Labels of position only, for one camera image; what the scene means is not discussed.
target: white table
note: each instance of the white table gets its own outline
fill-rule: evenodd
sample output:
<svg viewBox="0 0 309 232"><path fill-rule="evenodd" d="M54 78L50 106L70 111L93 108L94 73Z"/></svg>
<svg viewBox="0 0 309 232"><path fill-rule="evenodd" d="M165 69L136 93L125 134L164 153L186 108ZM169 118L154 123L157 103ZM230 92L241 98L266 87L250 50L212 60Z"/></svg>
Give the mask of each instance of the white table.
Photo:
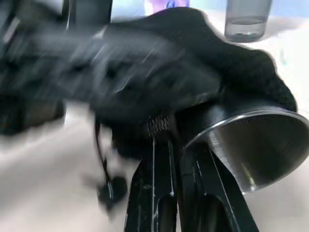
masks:
<svg viewBox="0 0 309 232"><path fill-rule="evenodd" d="M221 32L225 16L207 11ZM281 31L276 32L278 23ZM295 94L299 111L309 116L306 68L309 66L309 19L271 17L265 39L247 44L268 51L281 78ZM101 176L92 139L92 117L86 107L72 107L63 128L33 130L0 150L1 232L120 232L126 203L108 219L98 206L94 189L82 176ZM108 150L110 137L103 141ZM113 172L126 167L130 179L136 163L113 159ZM261 232L307 232L309 228L309 161L276 184L246 195Z"/></svg>

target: metal funnel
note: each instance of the metal funnel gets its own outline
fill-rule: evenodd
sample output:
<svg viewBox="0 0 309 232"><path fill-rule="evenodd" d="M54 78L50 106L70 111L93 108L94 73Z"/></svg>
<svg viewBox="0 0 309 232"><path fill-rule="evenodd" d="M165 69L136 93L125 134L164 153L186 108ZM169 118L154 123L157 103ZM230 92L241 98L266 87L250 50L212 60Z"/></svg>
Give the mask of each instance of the metal funnel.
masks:
<svg viewBox="0 0 309 232"><path fill-rule="evenodd" d="M176 117L184 148L209 143L243 193L284 178L309 154L309 121L270 101L232 96Z"/></svg>

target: black fabric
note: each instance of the black fabric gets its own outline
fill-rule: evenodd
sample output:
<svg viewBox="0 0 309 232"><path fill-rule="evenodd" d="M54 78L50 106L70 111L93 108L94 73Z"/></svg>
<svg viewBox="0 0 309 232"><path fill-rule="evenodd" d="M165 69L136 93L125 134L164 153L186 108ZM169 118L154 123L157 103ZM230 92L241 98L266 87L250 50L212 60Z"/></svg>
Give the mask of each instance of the black fabric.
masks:
<svg viewBox="0 0 309 232"><path fill-rule="evenodd" d="M103 120L124 124L219 98L222 86L297 110L271 58L225 43L200 11L110 24L103 38L70 33L19 37L9 50L15 66L1 63L0 94L86 102Z"/></svg>
<svg viewBox="0 0 309 232"><path fill-rule="evenodd" d="M147 30L163 36L193 52L205 65L215 68L224 83L236 92L258 94L297 111L295 99L278 77L271 57L261 50L224 42L199 10L170 8L113 26Z"/></svg>

